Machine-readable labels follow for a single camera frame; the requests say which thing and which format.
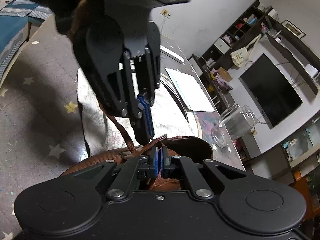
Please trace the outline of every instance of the framed picture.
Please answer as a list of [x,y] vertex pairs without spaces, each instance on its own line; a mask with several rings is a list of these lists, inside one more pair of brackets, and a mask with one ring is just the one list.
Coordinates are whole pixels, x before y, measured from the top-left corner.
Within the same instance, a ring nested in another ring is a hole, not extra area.
[[297,28],[295,25],[293,25],[290,21],[285,20],[284,22],[281,23],[284,27],[286,27],[289,31],[291,31],[294,35],[296,35],[299,39],[303,38],[306,36],[306,34]]

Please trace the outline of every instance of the black tv screen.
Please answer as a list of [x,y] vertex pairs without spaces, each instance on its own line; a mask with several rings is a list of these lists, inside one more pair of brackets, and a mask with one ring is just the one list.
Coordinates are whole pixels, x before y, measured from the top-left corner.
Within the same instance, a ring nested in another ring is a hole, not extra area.
[[264,54],[242,74],[241,79],[272,126],[276,126],[302,104],[292,85]]

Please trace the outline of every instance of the white drawer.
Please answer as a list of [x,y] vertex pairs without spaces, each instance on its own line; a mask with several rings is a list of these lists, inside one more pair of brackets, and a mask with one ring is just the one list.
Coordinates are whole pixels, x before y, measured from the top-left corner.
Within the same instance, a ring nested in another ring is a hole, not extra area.
[[223,39],[219,38],[216,40],[214,45],[217,47],[218,50],[220,50],[223,54],[225,54],[229,49],[230,46],[223,41]]

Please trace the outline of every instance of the glass pitcher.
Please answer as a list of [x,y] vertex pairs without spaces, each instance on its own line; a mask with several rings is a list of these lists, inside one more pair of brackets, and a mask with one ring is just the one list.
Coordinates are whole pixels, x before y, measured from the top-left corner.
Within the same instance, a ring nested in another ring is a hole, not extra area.
[[234,104],[221,114],[219,122],[211,129],[211,135],[217,146],[223,148],[227,144],[225,134],[222,132],[223,127],[227,129],[231,141],[234,141],[257,123],[257,118],[247,105],[240,107],[238,104]]

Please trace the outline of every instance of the power socket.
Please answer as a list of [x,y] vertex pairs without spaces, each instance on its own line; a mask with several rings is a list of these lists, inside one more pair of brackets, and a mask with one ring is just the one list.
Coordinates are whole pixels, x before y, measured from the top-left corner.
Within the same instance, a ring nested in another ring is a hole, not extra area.
[[171,14],[166,9],[163,9],[161,14],[163,16],[166,16],[168,19],[170,19],[170,17],[171,17]]

